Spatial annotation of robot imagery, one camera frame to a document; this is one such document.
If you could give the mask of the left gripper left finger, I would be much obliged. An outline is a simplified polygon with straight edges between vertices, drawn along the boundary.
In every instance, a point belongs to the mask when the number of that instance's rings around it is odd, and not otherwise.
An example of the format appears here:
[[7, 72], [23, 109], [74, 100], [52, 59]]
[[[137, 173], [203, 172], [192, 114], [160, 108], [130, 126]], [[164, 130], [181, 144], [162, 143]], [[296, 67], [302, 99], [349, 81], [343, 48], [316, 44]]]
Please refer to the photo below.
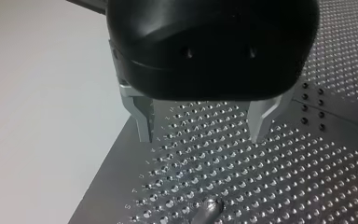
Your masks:
[[136, 121], [139, 140], [150, 143], [153, 137], [153, 99], [128, 84], [120, 84], [119, 91], [123, 106]]

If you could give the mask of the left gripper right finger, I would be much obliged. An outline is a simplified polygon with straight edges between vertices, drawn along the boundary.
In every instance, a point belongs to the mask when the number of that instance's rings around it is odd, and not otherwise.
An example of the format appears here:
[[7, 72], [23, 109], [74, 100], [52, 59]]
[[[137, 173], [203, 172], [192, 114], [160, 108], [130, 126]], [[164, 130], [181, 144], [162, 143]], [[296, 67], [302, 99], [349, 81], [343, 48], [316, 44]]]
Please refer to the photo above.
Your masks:
[[250, 140], [255, 144], [261, 142], [269, 132], [273, 120], [289, 106], [293, 99], [295, 89], [261, 101], [252, 101], [249, 104], [247, 119]]

